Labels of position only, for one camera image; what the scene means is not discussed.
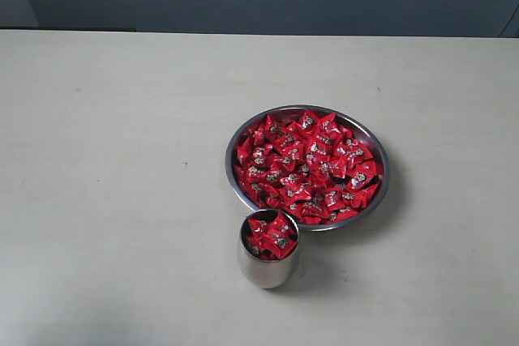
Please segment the red wrapped candies pile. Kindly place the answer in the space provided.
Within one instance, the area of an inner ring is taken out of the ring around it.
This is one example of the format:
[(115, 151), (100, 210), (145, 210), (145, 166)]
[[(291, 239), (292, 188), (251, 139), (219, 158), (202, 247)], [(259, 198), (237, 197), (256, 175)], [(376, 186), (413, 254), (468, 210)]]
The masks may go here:
[(379, 186), (370, 149), (335, 114), (306, 110), (281, 122), (267, 116), (238, 146), (238, 184), (261, 208), (300, 224), (331, 224), (364, 210)]

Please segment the steel bowl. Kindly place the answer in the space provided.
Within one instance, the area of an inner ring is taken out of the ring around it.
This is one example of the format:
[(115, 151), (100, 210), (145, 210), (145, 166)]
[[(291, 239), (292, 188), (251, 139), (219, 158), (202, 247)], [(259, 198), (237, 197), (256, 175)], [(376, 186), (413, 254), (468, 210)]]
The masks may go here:
[(286, 105), (276, 108), (268, 109), (254, 117), (246, 120), (231, 137), (225, 152), (225, 172), (229, 180), (230, 186), (234, 193), (240, 200), (249, 207), (252, 211), (258, 211), (260, 206), (255, 204), (252, 199), (248, 197), (246, 192), (239, 187), (238, 174), (234, 172), (234, 164), (238, 162), (238, 146), (246, 141), (246, 137), (250, 134), (250, 129), (258, 126), (265, 121), (267, 116), (279, 122), (283, 120), (294, 120), (303, 115), (303, 112), (309, 110), (320, 117), (335, 114), (339, 124), (351, 129), (353, 135), (360, 141), (361, 144), (367, 146), (375, 160), (376, 175), (374, 181), (379, 184), (371, 200), (367, 202), (364, 210), (360, 211), (356, 216), (352, 216), (347, 220), (333, 222), (331, 224), (304, 224), (300, 223), (298, 227), (302, 231), (321, 232), (334, 229), (340, 229), (348, 224), (352, 224), (356, 220), (360, 220), (370, 213), (372, 213), (381, 203), (386, 195), (390, 183), (390, 163), (388, 155), (382, 146), (382, 143), (376, 138), (373, 132), (368, 129), (360, 121), (336, 110), (319, 107), (315, 105)]

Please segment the steel cup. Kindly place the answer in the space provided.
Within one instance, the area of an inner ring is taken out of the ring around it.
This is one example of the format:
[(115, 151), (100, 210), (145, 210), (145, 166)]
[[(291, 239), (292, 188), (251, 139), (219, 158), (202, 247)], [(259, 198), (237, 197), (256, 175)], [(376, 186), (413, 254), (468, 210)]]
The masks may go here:
[[(290, 216), (288, 217), (296, 225), (295, 221)], [(242, 222), (242, 226), (238, 234), (238, 265), (240, 267), (240, 270), (250, 282), (252, 282), (254, 285), (260, 288), (277, 288), (283, 285), (294, 274), (295, 270), (298, 267), (298, 249), (300, 244), (300, 232), (298, 230), (298, 226), (296, 225), (296, 230), (298, 231), (299, 235), (299, 243), (295, 251), (287, 258), (282, 259), (281, 261), (267, 262), (253, 257), (251, 254), (248, 253), (243, 244), (242, 227), (244, 225), (244, 222), (246, 221), (246, 218)]]

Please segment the red candies in cup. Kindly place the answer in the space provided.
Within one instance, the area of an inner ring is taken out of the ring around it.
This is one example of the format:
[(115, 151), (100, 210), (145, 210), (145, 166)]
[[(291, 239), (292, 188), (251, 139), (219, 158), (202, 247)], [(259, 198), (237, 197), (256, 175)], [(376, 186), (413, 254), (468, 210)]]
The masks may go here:
[(275, 262), (295, 251), (299, 235), (296, 225), (283, 211), (267, 209), (246, 218), (242, 227), (242, 241), (253, 257)]

